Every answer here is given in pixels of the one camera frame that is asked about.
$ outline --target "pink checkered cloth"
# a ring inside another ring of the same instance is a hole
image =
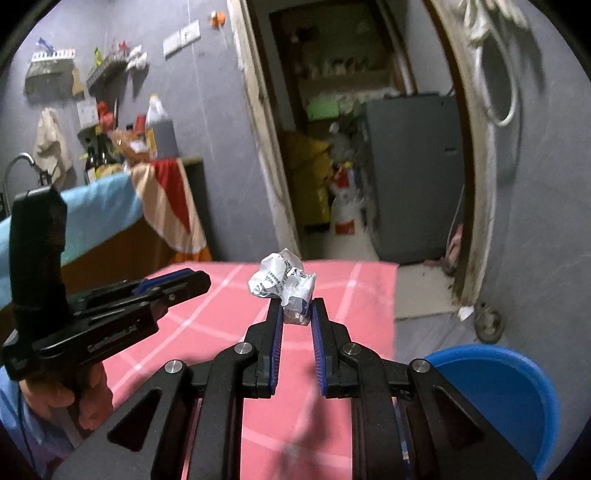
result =
[[[116,406],[168,360],[189,365],[209,360],[265,319],[269,301],[252,296],[247,288],[258,265],[188,262],[155,275],[186,267],[207,272],[211,289],[172,307],[156,335],[105,361]],[[393,358],[397,266],[317,261],[306,262],[305,269],[317,273],[314,296],[324,298],[329,318],[344,323],[355,342]],[[320,396],[310,327],[285,325],[275,396],[245,400],[241,478],[350,477],[349,400]]]

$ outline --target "light switch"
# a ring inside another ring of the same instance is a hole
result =
[[[181,32],[176,31],[162,43],[164,56],[170,57],[174,52],[181,48]]]
[[[199,31],[199,20],[187,25],[180,31],[181,34],[181,47],[189,45],[191,42],[201,38],[201,32]]]

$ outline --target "beige towel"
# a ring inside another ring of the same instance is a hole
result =
[[[53,108],[44,108],[41,111],[33,160],[40,168],[49,172],[52,183],[57,182],[58,186],[72,167],[66,139],[61,133],[57,112]]]

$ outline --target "human hand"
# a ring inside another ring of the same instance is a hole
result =
[[[28,379],[22,380],[19,385],[29,408],[48,421],[52,421],[52,408],[69,407],[74,403],[74,392],[56,381]],[[107,386],[102,363],[89,369],[79,411],[78,423],[85,430],[96,430],[113,413],[113,393]]]

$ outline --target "faucet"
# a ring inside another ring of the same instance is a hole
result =
[[[51,175],[47,170],[43,170],[39,167],[33,160],[33,158],[25,152],[19,153],[14,160],[12,160],[6,167],[4,171],[4,179],[2,180],[2,192],[4,193],[4,202],[5,202],[5,210],[6,216],[8,217],[11,214],[11,205],[10,200],[8,200],[8,175],[12,170],[14,164],[19,160],[26,160],[31,168],[35,170],[36,173],[39,174],[39,186],[43,187],[44,185],[51,185]]]

